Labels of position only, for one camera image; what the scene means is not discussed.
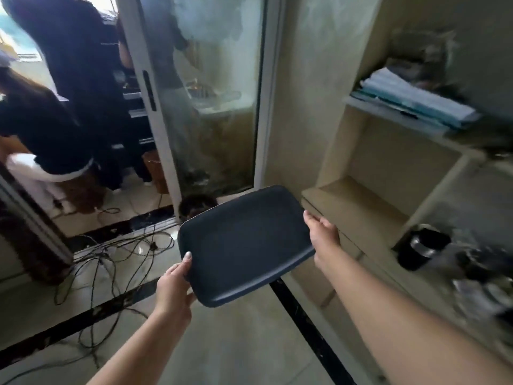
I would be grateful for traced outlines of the beige wooden shelf unit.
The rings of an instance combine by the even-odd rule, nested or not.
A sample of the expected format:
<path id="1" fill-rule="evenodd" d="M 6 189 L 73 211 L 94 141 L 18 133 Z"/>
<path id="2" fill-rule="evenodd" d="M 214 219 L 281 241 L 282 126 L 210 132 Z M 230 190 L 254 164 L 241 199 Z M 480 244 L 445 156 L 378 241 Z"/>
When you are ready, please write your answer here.
<path id="1" fill-rule="evenodd" d="M 340 122 L 304 206 L 332 220 L 350 254 L 513 363 L 513 325 L 456 310 L 448 245 L 410 272 L 392 247 L 412 226 L 472 232 L 513 256 L 513 0 L 348 0 L 321 39 L 341 40 Z M 476 109 L 464 129 L 438 127 L 350 96 L 388 68 L 415 87 Z"/>

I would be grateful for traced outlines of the glass sliding door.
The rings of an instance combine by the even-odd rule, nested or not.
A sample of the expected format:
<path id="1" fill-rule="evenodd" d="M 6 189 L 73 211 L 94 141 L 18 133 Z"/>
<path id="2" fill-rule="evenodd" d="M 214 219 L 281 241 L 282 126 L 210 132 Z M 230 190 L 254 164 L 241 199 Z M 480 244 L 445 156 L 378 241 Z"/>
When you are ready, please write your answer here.
<path id="1" fill-rule="evenodd" d="M 286 0 L 116 2 L 176 219 L 263 187 Z"/>

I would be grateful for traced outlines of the person's left hand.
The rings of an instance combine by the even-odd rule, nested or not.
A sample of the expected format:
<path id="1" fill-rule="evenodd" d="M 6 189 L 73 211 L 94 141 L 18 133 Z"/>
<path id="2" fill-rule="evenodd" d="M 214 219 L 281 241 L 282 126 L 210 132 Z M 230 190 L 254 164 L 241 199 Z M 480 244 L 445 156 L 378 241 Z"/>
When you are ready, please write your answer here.
<path id="1" fill-rule="evenodd" d="M 172 265 L 159 278 L 156 304 L 151 314 L 175 329 L 187 328 L 192 317 L 191 305 L 196 300 L 194 292 L 189 292 L 189 282 L 181 276 L 181 262 Z"/>

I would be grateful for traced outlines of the person's right forearm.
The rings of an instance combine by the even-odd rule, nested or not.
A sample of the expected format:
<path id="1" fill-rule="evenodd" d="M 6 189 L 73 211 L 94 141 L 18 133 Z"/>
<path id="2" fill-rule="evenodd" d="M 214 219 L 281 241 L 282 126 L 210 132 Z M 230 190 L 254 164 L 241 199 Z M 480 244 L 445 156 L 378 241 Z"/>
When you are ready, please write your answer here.
<path id="1" fill-rule="evenodd" d="M 339 246 L 317 246 L 316 263 L 394 385 L 513 385 L 512 366 L 382 283 Z"/>

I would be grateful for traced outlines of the person's right hand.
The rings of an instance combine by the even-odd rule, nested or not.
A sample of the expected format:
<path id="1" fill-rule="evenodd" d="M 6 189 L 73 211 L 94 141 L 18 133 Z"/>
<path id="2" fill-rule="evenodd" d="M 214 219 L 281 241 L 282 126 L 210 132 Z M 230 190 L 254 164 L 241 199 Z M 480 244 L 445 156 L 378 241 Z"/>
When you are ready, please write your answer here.
<path id="1" fill-rule="evenodd" d="M 310 238 L 310 240 L 315 249 L 314 261 L 317 267 L 326 273 L 342 253 L 342 248 L 337 227 L 323 216 L 318 218 L 321 221 L 321 232 L 316 238 Z"/>

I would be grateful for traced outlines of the dark blue rectangular tray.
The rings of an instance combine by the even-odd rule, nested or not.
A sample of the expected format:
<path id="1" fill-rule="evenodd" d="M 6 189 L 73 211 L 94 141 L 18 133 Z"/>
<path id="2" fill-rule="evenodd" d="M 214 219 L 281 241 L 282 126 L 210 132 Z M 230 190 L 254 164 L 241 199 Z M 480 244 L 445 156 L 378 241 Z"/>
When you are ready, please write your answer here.
<path id="1" fill-rule="evenodd" d="M 304 209 L 285 187 L 241 195 L 183 223 L 177 244 L 200 304 L 216 308 L 282 277 L 315 250 Z"/>

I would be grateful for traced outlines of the black metal cup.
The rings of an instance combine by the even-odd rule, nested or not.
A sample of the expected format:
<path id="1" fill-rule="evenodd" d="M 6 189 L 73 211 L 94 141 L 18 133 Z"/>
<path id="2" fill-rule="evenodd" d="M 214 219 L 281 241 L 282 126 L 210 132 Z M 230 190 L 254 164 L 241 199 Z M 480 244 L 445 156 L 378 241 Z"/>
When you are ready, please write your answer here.
<path id="1" fill-rule="evenodd" d="M 418 224 L 402 235 L 392 251 L 403 269 L 415 272 L 441 254 L 451 242 L 449 234 L 428 224 Z"/>

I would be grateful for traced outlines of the pile of dark clutter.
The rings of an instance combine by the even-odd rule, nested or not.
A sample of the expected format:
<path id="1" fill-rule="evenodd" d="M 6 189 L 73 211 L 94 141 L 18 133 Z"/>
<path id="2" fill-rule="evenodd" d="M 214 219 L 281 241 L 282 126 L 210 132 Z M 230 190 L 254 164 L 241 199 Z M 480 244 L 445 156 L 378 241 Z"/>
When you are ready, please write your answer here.
<path id="1" fill-rule="evenodd" d="M 451 282 L 456 310 L 475 323 L 487 323 L 513 310 L 513 256 L 480 244 L 472 232 L 452 231 L 458 277 Z"/>

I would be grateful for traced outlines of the stack of papers and books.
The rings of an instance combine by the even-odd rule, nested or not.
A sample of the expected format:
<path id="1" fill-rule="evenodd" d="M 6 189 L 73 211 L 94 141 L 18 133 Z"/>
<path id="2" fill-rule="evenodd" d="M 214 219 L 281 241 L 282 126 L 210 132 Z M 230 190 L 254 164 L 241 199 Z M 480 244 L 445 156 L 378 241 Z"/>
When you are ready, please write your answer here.
<path id="1" fill-rule="evenodd" d="M 482 115 L 474 108 L 415 87 L 388 68 L 360 81 L 351 97 L 414 116 L 438 127 L 464 129 Z"/>

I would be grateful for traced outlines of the person's left forearm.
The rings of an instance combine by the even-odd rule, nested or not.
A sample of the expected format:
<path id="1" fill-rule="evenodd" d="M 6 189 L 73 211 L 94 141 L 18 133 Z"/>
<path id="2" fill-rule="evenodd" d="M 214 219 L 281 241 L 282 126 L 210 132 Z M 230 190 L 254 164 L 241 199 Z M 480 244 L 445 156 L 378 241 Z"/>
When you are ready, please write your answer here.
<path id="1" fill-rule="evenodd" d="M 154 310 L 86 385 L 157 385 L 191 318 L 189 306 Z"/>

